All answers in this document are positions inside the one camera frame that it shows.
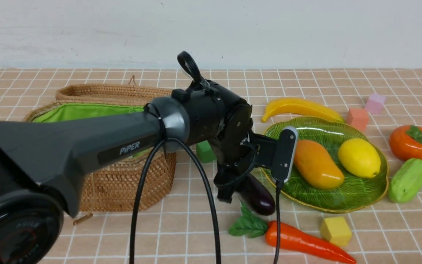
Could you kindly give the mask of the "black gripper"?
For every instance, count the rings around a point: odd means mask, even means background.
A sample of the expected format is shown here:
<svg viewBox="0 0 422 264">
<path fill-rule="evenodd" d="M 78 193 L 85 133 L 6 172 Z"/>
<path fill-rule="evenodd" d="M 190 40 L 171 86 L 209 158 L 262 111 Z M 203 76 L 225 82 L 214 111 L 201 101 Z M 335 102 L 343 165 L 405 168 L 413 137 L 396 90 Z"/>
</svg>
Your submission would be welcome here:
<svg viewBox="0 0 422 264">
<path fill-rule="evenodd" d="M 216 155 L 217 172 L 213 183 L 216 185 L 217 199 L 231 203 L 234 192 L 242 184 L 255 160 L 255 146 L 250 143 L 251 128 L 221 132 L 210 139 L 210 146 Z"/>
</svg>

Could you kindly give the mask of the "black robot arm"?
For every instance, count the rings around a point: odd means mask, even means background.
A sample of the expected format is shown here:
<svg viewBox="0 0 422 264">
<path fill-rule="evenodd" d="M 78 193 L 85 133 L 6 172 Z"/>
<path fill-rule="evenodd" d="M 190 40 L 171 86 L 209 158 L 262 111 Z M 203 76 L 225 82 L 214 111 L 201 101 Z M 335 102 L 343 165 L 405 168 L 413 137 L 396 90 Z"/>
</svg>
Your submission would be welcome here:
<svg viewBox="0 0 422 264">
<path fill-rule="evenodd" d="M 144 111 L 61 122 L 0 121 L 0 264 L 36 264 L 60 235 L 62 214 L 79 212 L 84 179 L 91 173 L 151 148 L 136 189 L 130 263 L 136 222 L 151 161 L 182 147 L 196 164 L 209 199 L 216 263 L 221 263 L 218 221 L 209 180 L 190 145 L 207 140 L 221 172 L 218 199 L 233 192 L 255 167 L 252 107 L 223 87 L 175 89 Z"/>
</svg>

